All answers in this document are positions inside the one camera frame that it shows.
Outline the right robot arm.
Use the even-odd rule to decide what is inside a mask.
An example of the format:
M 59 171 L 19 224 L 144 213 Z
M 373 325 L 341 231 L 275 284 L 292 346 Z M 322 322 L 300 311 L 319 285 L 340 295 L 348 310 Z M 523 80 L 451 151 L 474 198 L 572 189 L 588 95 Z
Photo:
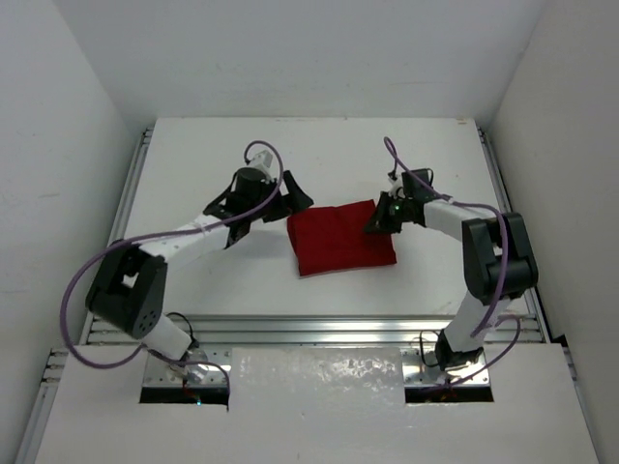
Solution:
M 391 188 L 380 193 L 364 231 L 397 234 L 410 222 L 460 242 L 466 294 L 452 322 L 439 333 L 434 356 L 443 371 L 474 362 L 511 301 L 538 283 L 524 219 L 518 213 L 438 193 L 427 168 L 391 172 L 388 178 Z

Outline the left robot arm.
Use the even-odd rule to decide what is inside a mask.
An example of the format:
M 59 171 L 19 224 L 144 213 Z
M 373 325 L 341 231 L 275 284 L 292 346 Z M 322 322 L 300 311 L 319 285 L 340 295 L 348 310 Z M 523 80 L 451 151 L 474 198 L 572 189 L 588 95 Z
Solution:
M 290 171 L 283 172 L 282 180 L 286 193 L 264 169 L 240 168 L 203 213 L 172 236 L 118 246 L 103 259 L 86 307 L 164 359 L 184 361 L 195 343 L 163 314 L 168 274 L 234 246 L 256 220 L 277 221 L 313 205 Z

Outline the red t-shirt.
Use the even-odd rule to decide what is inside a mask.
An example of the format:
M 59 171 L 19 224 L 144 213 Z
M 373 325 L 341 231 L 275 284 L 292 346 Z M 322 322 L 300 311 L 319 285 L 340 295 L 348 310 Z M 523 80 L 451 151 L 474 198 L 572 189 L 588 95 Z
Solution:
M 287 234 L 299 276 L 395 265 L 391 237 L 364 231 L 374 211 L 375 203 L 365 200 L 309 208 L 289 217 Z

